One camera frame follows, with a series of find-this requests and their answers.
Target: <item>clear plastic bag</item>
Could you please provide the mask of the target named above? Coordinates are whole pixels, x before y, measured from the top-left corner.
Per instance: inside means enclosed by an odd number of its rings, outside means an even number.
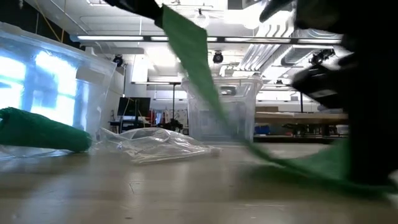
[[[101,128],[98,137],[99,141],[91,148],[92,152],[123,152],[135,164],[202,155],[216,156],[221,150],[162,128],[133,129],[122,134]]]

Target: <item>green cloth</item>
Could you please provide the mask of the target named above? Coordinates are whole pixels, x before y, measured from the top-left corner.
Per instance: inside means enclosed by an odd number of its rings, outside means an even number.
[[[207,33],[205,29],[196,26],[192,21],[184,18],[167,6],[163,6],[163,29],[169,37],[169,44],[177,57],[187,70],[190,82],[208,106],[216,113],[217,118],[223,123],[225,130],[232,130],[228,115],[224,112],[218,99],[218,92],[214,86],[208,66]],[[327,150],[322,150],[314,155],[296,158],[279,159],[272,157],[267,151],[253,144],[251,141],[234,136],[246,146],[252,154],[272,162],[281,167],[338,186],[364,190],[396,191],[393,186],[373,187],[358,185],[346,178],[348,140],[340,141]]]
[[[7,146],[86,151],[91,136],[45,116],[15,108],[0,110],[0,144]]]

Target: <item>security camera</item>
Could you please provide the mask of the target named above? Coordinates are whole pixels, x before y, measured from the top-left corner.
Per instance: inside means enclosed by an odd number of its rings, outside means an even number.
[[[224,60],[223,54],[220,51],[216,51],[213,57],[214,63],[222,63]]]
[[[122,55],[115,55],[113,62],[118,65],[118,67],[121,67],[123,65],[123,56]]]

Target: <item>monitor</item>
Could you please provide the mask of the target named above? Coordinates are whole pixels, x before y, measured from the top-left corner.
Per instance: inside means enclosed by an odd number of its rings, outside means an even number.
[[[144,116],[149,113],[150,97],[120,97],[118,116]]]

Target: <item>white pillar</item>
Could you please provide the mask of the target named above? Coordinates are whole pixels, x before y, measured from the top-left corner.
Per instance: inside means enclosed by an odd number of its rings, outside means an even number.
[[[148,79],[148,61],[145,56],[135,55],[126,66],[126,97],[147,97],[146,85],[133,85],[131,82],[146,82]]]

